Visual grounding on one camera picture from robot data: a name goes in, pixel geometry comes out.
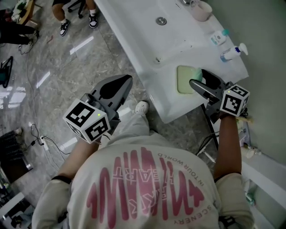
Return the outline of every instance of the person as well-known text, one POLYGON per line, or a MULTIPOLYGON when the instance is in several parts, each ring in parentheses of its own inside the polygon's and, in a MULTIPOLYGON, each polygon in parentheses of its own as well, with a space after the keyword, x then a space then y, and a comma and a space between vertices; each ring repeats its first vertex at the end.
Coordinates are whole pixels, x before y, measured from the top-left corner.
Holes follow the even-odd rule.
POLYGON ((33 45, 34 40, 20 34, 33 34, 39 38, 39 31, 26 25, 15 22, 0 21, 0 43, 10 43, 18 45, 33 45))
POLYGON ((252 228, 236 119, 224 115, 214 176, 197 156, 152 133, 139 102, 121 134, 98 150, 80 140, 44 189, 33 229, 252 228))
MULTIPOLYGON (((63 6, 67 3, 69 3, 71 0, 54 0, 53 2, 53 14, 56 19, 58 19, 62 25, 60 28, 60 35, 64 36, 67 32, 68 26, 70 25, 70 21, 65 18, 63 6)), ((89 11, 89 27, 90 28, 96 28, 97 27, 97 14, 96 14, 96 5, 93 0, 86 0, 85 1, 89 11)))

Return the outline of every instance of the white sink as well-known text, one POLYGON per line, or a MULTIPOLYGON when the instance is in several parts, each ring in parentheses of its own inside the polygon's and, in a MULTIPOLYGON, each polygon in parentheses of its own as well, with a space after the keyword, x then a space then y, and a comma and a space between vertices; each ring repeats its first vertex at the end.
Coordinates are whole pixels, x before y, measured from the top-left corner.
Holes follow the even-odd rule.
POLYGON ((199 94, 176 91, 179 65, 200 67, 222 79, 248 77, 240 57, 223 63, 220 54, 233 46, 230 38, 216 47, 209 36, 223 27, 214 16, 206 22, 192 18, 178 0, 96 0, 133 64, 162 121, 168 123, 206 102, 199 94), (164 17, 166 25, 156 18, 164 17))

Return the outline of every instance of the marble floor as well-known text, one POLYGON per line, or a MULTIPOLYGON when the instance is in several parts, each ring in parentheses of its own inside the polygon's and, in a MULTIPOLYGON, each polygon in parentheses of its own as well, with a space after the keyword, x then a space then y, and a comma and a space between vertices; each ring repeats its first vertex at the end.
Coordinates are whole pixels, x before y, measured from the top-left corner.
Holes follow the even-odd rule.
MULTIPOLYGON (((51 11, 52 1, 37 0, 36 3, 42 8, 35 9, 34 16, 42 26, 40 38, 30 53, 21 55, 18 45, 6 44, 0 48, 1 62, 14 57, 8 88, 0 88, 0 124, 6 127, 2 134, 23 127, 24 139, 29 145, 35 139, 30 133, 29 123, 34 123, 40 135, 52 138, 68 153, 76 139, 62 120, 66 109, 75 98, 88 93, 100 80, 117 74, 130 74, 134 83, 126 103, 119 110, 122 122, 114 133, 117 135, 134 113, 137 102, 146 100, 151 104, 151 101, 104 16, 99 13, 98 27, 91 29, 87 8, 82 19, 77 17, 76 11, 68 13, 65 10, 71 25, 66 35, 60 37, 60 24, 51 11)), ((164 124, 151 104, 147 117, 151 128, 177 147, 192 153, 197 152, 202 140, 210 133, 200 107, 164 124)), ((51 142, 47 144, 48 150, 35 144, 25 151, 33 169, 13 184, 34 206, 44 186, 67 157, 60 154, 51 142)), ((212 162, 204 154, 202 159, 212 168, 212 162)))

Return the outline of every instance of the white sneaker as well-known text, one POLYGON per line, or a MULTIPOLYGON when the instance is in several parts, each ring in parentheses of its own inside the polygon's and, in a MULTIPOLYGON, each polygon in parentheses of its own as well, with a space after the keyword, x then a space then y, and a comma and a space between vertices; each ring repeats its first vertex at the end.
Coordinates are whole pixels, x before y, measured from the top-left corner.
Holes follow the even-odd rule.
POLYGON ((144 113, 147 114, 149 109, 149 104, 145 101, 141 101, 137 104, 136 108, 135 108, 135 113, 144 113))
POLYGON ((34 40, 33 40, 33 39, 30 39, 28 45, 29 45, 29 46, 33 46, 33 44, 34 44, 34 40))
POLYGON ((70 25, 70 21, 67 19, 67 22, 66 23, 62 23, 62 25, 61 25, 61 30, 60 30, 60 35, 61 36, 64 36, 65 34, 66 34, 66 32, 67 32, 67 28, 68 28, 68 26, 70 25))
POLYGON ((97 27, 97 14, 96 13, 89 15, 89 27, 90 28, 97 27))

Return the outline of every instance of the soap dispenser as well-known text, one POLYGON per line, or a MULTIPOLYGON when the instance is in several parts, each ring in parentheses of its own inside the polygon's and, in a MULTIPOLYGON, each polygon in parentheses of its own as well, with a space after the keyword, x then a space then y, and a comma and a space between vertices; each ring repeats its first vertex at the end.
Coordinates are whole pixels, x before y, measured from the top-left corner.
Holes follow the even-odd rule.
POLYGON ((223 31, 218 30, 218 31, 215 31, 210 36, 210 40, 215 45, 221 45, 225 43, 225 41, 227 40, 228 34, 229 34, 228 30, 223 30, 223 31))
POLYGON ((232 60, 233 58, 240 56, 241 52, 244 52, 246 55, 248 55, 248 51, 247 51, 247 47, 245 44, 240 43, 240 45, 234 46, 229 48, 228 50, 224 51, 221 55, 220 55, 220 59, 223 62, 227 62, 229 60, 232 60))

